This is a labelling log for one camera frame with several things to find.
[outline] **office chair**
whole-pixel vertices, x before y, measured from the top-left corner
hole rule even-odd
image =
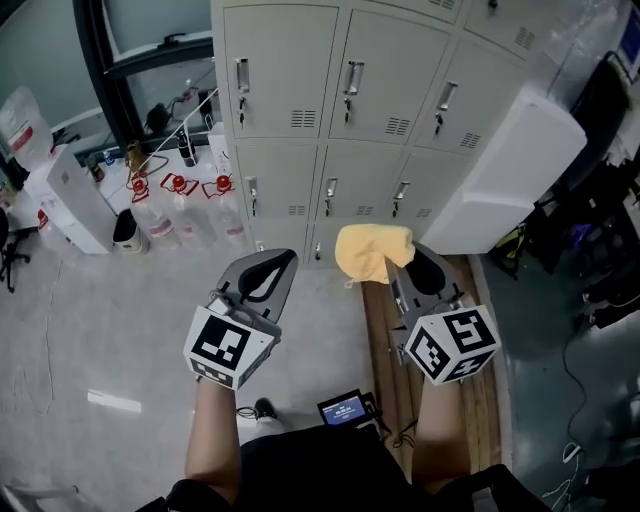
[[[18,245],[22,240],[29,236],[28,232],[16,233],[16,238],[13,242],[7,243],[9,238],[9,220],[7,214],[2,208],[0,208],[0,253],[2,254],[2,268],[0,268],[0,282],[4,282],[5,271],[7,272],[7,289],[10,293],[13,293],[16,289],[11,286],[11,264],[16,260],[23,260],[25,263],[29,263],[31,258],[24,254],[17,252]]]

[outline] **small screen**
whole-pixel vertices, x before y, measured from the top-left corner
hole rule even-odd
[[[324,407],[322,414],[324,414],[329,425],[342,425],[354,418],[364,416],[366,413],[360,397],[354,396],[337,404]]]

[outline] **wooden board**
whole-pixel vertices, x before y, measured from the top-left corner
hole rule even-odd
[[[466,256],[448,256],[460,289],[479,303]],[[414,364],[401,366],[395,354],[391,330],[400,317],[387,285],[362,283],[369,331],[375,396],[392,435],[385,444],[407,478],[411,473],[411,447],[393,448],[398,432],[418,417],[424,376]],[[462,382],[467,444],[473,473],[500,462],[500,428],[493,365]]]

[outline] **window frame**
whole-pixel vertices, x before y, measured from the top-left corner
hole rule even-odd
[[[115,143],[120,148],[120,155],[114,156],[124,154],[132,140],[141,141],[145,151],[154,151],[166,137],[145,135],[127,77],[180,62],[213,59],[213,37],[177,41],[168,40],[171,34],[167,34],[165,42],[156,48],[116,60],[102,0],[73,0],[73,10],[89,77]],[[191,139],[197,146],[208,144],[203,134],[193,134]],[[168,141],[164,147],[178,147],[177,140]],[[88,153],[100,150],[95,148]]]

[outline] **yellow towel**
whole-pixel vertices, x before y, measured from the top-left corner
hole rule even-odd
[[[378,281],[389,284],[385,257],[399,267],[413,260],[416,252],[409,228],[382,224],[345,226],[338,234],[336,261],[355,282]]]

